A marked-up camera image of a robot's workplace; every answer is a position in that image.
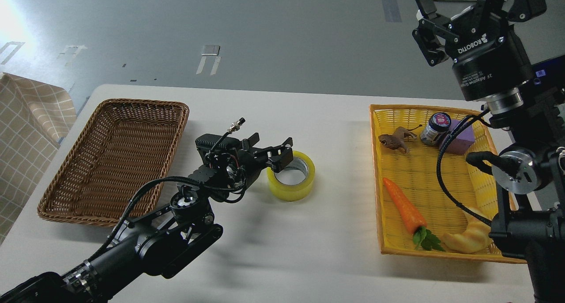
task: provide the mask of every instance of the jar lid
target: jar lid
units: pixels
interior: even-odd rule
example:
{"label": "jar lid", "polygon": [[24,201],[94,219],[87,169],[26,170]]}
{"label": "jar lid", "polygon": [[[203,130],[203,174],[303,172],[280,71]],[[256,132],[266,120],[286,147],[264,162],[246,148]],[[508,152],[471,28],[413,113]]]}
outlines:
{"label": "jar lid", "polygon": [[446,132],[452,124],[452,119],[445,112],[437,112],[429,118],[428,123],[437,132]]}

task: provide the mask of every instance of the jar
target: jar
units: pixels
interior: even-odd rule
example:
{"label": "jar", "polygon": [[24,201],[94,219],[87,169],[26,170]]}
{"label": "jar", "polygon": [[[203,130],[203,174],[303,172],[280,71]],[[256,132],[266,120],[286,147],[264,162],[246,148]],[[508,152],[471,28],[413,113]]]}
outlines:
{"label": "jar", "polygon": [[420,140],[426,146],[436,146],[452,124],[452,119],[445,112],[433,114],[420,134]]}

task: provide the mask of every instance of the packing tape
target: packing tape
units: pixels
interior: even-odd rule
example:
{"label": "packing tape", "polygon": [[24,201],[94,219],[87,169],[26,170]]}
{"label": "packing tape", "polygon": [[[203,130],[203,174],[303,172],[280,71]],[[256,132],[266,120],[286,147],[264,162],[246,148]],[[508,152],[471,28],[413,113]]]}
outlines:
{"label": "packing tape", "polygon": [[314,163],[306,154],[294,150],[292,153],[294,159],[286,166],[285,170],[301,171],[305,177],[302,182],[295,185],[281,183],[275,172],[270,168],[267,169],[271,193],[284,201],[297,201],[306,197],[312,191],[314,174],[316,173]]}

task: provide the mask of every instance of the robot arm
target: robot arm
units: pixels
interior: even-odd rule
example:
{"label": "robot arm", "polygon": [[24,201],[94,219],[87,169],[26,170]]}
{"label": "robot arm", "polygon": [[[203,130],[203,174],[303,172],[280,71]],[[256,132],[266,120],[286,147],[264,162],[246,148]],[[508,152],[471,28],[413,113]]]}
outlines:
{"label": "robot arm", "polygon": [[[223,233],[214,223],[210,198],[241,200],[264,168],[280,172],[292,160],[292,138],[280,146],[256,148],[259,134],[239,141],[228,134],[205,134],[196,139],[203,165],[187,177],[170,176],[143,186],[133,201],[161,182],[177,182],[178,192],[168,205],[117,224],[109,240],[87,260],[65,273],[42,273],[0,297],[2,303],[107,302],[142,273],[174,277]],[[230,194],[240,195],[234,200]]]}
{"label": "robot arm", "polygon": [[[498,214],[490,237],[506,257],[528,262],[537,302],[561,302],[565,285],[565,129],[557,105],[565,100],[560,83],[539,84],[513,22],[545,12],[545,0],[478,0],[459,15],[437,13],[432,0],[416,0],[423,16],[412,32],[430,66],[453,61],[452,69],[468,101],[485,101],[493,128],[507,128],[514,144],[498,156],[469,154],[470,164],[497,182]],[[445,39],[440,44],[438,36]],[[563,56],[546,62],[558,64]],[[492,167],[484,163],[489,161]],[[527,193],[553,183],[559,206],[533,211]],[[518,204],[510,209],[510,192]]]}

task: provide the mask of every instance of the robotiq logo text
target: robotiq logo text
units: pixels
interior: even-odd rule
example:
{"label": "robotiq logo text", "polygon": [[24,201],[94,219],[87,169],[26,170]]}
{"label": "robotiq logo text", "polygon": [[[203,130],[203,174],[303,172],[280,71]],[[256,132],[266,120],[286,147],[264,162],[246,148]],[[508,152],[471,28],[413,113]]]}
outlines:
{"label": "robotiq logo text", "polygon": [[474,42],[472,42],[472,43],[470,43],[470,44],[468,44],[468,45],[466,45],[462,48],[458,48],[457,51],[459,52],[459,54],[463,54],[464,52],[466,52],[466,51],[468,51],[472,48],[475,48],[475,47],[481,45],[484,42],[488,42],[488,40],[486,39],[486,33],[482,35],[480,40],[476,40],[476,41],[474,41]]}

